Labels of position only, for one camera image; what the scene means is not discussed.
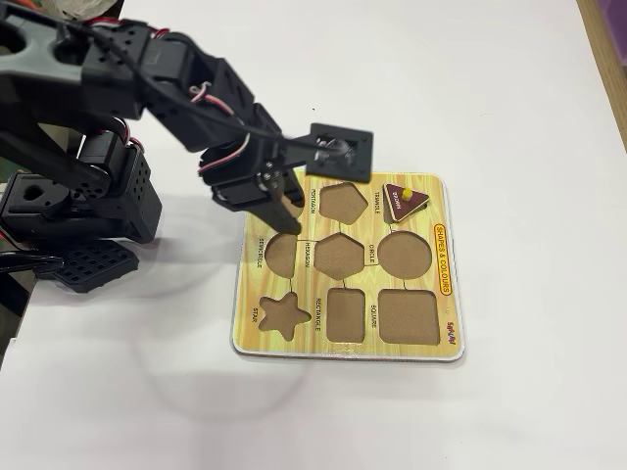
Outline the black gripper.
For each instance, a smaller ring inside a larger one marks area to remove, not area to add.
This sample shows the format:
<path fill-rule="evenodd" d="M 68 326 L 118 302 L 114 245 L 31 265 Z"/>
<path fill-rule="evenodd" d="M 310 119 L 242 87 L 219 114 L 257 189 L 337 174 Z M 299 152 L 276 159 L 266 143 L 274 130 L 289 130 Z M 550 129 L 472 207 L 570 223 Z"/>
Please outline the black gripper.
<path fill-rule="evenodd" d="M 305 195 L 292 168 L 285 166 L 286 148 L 245 136 L 207 149 L 198 175 L 212 188 L 214 199 L 232 211 L 249 212 L 277 233 L 299 235 L 301 223 L 284 200 L 299 209 Z"/>

